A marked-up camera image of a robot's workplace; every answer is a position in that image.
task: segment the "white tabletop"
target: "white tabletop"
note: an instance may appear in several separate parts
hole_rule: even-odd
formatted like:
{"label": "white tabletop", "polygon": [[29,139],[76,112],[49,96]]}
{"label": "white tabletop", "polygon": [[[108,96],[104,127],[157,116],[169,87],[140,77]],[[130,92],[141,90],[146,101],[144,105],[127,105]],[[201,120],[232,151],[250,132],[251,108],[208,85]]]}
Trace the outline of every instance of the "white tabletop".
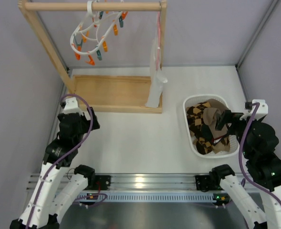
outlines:
{"label": "white tabletop", "polygon": [[[217,94],[232,111],[243,112],[244,94],[234,66],[164,67],[168,83],[162,114],[96,113],[100,129],[80,147],[71,167],[88,165],[96,173],[207,173],[228,164],[240,172],[238,156],[201,158],[192,152],[183,101]],[[74,69],[73,74],[149,75],[148,68]]]}

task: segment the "wooden tray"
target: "wooden tray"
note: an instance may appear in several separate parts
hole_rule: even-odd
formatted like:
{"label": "wooden tray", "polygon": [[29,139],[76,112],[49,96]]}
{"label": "wooden tray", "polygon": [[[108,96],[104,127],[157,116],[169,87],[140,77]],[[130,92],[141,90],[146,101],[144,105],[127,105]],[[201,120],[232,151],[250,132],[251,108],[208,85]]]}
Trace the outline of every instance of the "wooden tray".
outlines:
{"label": "wooden tray", "polygon": [[149,76],[74,75],[75,94],[83,97],[94,111],[125,113],[162,113],[162,96],[157,108],[145,107],[151,79]]}

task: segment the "clothes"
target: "clothes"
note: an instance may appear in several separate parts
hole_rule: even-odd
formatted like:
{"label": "clothes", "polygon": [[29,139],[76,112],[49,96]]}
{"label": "clothes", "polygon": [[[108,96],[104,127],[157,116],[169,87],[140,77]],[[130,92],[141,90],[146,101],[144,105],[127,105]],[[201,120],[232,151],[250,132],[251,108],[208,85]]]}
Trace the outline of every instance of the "clothes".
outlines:
{"label": "clothes", "polygon": [[226,106],[214,99],[186,108],[190,135],[196,137],[193,144],[200,154],[230,150],[229,138],[222,138],[227,133],[227,128],[221,131],[214,129],[216,114],[220,114],[225,109]]}

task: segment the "laundry basket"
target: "laundry basket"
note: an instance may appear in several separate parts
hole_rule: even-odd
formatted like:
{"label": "laundry basket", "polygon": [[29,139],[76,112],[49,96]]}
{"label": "laundry basket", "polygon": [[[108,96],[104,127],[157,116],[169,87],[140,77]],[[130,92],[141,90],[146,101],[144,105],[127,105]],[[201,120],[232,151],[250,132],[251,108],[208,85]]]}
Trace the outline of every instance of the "laundry basket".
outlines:
{"label": "laundry basket", "polygon": [[203,102],[205,102],[209,99],[215,99],[215,100],[223,103],[224,105],[226,105],[228,107],[226,101],[222,97],[220,97],[218,95],[215,95],[215,94],[193,95],[193,96],[190,96],[190,97],[188,97],[184,100],[183,112],[184,112],[186,130],[187,130],[187,135],[188,135],[188,139],[189,139],[191,149],[196,155],[198,155],[200,157],[203,157],[203,158],[224,158],[224,157],[233,156],[233,155],[237,154],[238,150],[239,150],[239,143],[238,143],[235,135],[229,136],[229,138],[230,138],[230,151],[229,152],[220,151],[217,154],[215,154],[214,152],[210,152],[208,154],[202,155],[198,152],[196,146],[194,146],[193,143],[192,143],[195,140],[196,137],[195,136],[191,137],[191,135],[190,135],[188,122],[187,122],[187,116],[186,116],[186,108],[191,107],[193,105],[196,105],[198,103],[203,103]]}

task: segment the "wooden clothes rack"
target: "wooden clothes rack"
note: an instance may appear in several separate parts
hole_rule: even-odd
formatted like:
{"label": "wooden clothes rack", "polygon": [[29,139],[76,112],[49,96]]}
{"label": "wooden clothes rack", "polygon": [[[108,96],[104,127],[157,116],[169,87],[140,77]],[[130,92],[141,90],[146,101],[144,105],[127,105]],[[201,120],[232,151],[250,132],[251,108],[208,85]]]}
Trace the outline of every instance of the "wooden clothes rack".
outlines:
{"label": "wooden clothes rack", "polygon": [[[71,79],[62,65],[52,42],[37,15],[38,11],[87,11],[87,3],[28,2],[18,0],[18,7],[30,24],[50,57],[70,93],[82,96],[95,111],[161,113],[158,108],[145,107],[151,80],[149,76],[73,76]],[[160,11],[161,12],[161,68],[164,54],[167,0],[161,2],[93,2],[92,11]]]}

